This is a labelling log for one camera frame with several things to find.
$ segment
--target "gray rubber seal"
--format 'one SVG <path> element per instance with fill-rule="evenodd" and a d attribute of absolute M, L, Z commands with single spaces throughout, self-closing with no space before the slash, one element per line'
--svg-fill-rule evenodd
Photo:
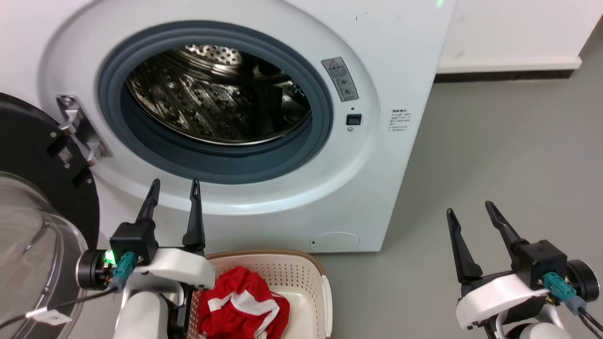
<path fill-rule="evenodd" d="M 311 117 L 283 138 L 245 147 L 206 144 L 164 128 L 136 104 L 125 79 L 149 57 L 191 44 L 225 45 L 274 64 L 302 88 Z M 115 135 L 143 160 L 177 176 L 213 183 L 260 182 L 293 171 L 321 150 L 333 123 L 327 86 L 302 56 L 263 33 L 221 22 L 174 22 L 129 38 L 99 74 L 98 101 Z"/>

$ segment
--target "warning label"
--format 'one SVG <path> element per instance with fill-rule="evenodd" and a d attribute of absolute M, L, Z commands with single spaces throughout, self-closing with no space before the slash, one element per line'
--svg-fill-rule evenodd
<path fill-rule="evenodd" d="M 411 114 L 405 109 L 394 109 L 391 111 L 390 123 L 388 124 L 388 132 L 404 132 L 408 130 L 408 125 L 411 122 Z"/>
<path fill-rule="evenodd" d="M 358 99 L 356 85 L 341 57 L 323 60 L 322 64 L 333 80 L 341 101 Z"/>

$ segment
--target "gray floor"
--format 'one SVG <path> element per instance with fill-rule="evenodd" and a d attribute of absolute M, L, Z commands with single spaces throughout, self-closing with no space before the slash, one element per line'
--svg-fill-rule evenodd
<path fill-rule="evenodd" d="M 434 86 L 382 251 L 319 256 L 334 339 L 485 338 L 456 322 L 449 207 L 486 274 L 510 264 L 484 209 L 492 200 L 524 238 L 548 239 L 603 277 L 603 27 L 582 58 L 569 80 Z M 117 307 L 87 304 L 71 338 L 110 338 Z M 87 320 L 94 308 L 107 319 Z M 589 311 L 603 319 L 603 298 Z M 561 316 L 574 338 L 591 337 Z"/>

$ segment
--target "door hinge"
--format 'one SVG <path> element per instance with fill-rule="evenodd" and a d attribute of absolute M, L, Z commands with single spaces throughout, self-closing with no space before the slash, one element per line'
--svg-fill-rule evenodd
<path fill-rule="evenodd" d="M 101 136 L 90 123 L 75 95 L 59 95 L 57 96 L 57 104 L 61 110 L 61 115 L 65 119 L 60 126 L 61 130 L 73 138 L 90 166 L 96 164 L 102 157 L 112 155 Z"/>

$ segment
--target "black baseboard strip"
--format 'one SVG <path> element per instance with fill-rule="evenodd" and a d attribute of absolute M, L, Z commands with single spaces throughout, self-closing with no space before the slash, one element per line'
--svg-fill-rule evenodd
<path fill-rule="evenodd" d="M 434 83 L 472 83 L 476 81 L 568 79 L 572 75 L 573 71 L 573 69 L 553 69 L 546 71 L 442 73 L 435 75 Z"/>

